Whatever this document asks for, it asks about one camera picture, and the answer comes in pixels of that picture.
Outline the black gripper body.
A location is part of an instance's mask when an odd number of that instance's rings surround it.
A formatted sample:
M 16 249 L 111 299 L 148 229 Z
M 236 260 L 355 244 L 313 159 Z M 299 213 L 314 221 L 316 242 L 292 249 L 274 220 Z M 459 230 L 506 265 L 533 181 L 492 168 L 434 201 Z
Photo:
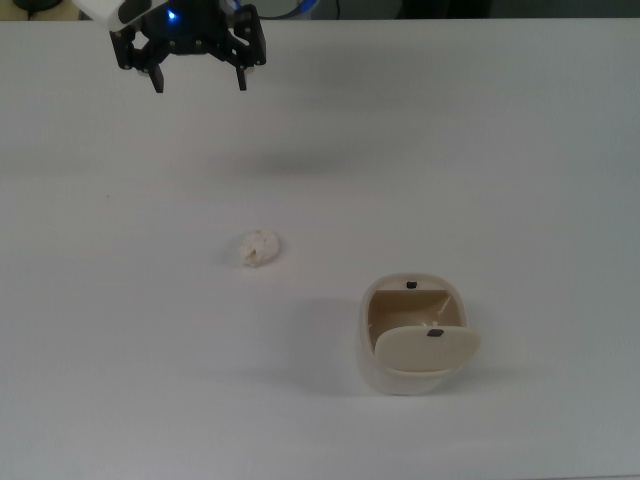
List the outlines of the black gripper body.
M 208 46 L 225 49 L 225 45 L 232 42 L 225 27 L 192 23 L 185 19 L 161 19 L 159 22 L 147 19 L 142 23 L 142 33 L 148 38 L 154 54 L 200 54 Z

